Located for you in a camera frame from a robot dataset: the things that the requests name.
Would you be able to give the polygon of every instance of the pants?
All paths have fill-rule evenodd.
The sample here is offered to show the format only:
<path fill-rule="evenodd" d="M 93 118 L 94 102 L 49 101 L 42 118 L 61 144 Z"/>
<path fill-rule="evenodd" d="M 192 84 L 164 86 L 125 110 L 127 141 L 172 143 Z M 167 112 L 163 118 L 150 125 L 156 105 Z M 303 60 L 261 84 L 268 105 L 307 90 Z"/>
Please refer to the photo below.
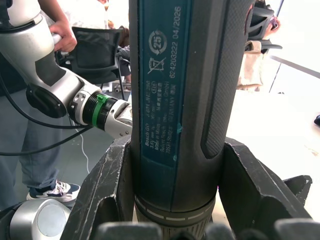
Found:
<path fill-rule="evenodd" d="M 61 125 L 62 118 L 53 119 L 31 107 L 22 90 L 12 95 L 16 104 L 33 118 Z M 5 96 L 0 96 L 0 152 L 28 152 L 62 140 L 62 130 L 44 127 L 20 115 Z M 28 188 L 54 187 L 58 170 L 55 168 L 60 147 L 26 156 L 0 156 L 0 211 L 18 202 L 14 185 L 18 161 L 22 166 L 22 182 Z"/>

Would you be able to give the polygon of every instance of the sneaker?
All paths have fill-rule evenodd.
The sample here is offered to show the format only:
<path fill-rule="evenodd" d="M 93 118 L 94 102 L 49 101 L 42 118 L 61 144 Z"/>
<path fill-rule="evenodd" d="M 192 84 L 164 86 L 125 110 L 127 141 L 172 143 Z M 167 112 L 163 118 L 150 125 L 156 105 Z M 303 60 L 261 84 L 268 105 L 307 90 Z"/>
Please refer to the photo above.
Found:
<path fill-rule="evenodd" d="M 26 196 L 26 199 L 55 199 L 59 202 L 67 203 L 75 200 L 78 196 L 79 191 L 79 185 L 56 181 L 54 189 L 50 189 L 44 192 L 31 187 L 28 195 Z"/>

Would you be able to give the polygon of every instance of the robotic arm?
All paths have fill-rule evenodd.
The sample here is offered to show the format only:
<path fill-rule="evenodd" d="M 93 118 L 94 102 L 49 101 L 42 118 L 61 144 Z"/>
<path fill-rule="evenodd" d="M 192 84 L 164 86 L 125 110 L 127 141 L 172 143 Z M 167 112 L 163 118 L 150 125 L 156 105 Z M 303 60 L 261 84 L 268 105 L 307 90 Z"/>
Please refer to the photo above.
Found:
<path fill-rule="evenodd" d="M 131 105 L 55 61 L 54 39 L 37 0 L 0 0 L 0 53 L 27 84 L 30 105 L 51 118 L 66 114 L 115 139 L 132 131 Z"/>

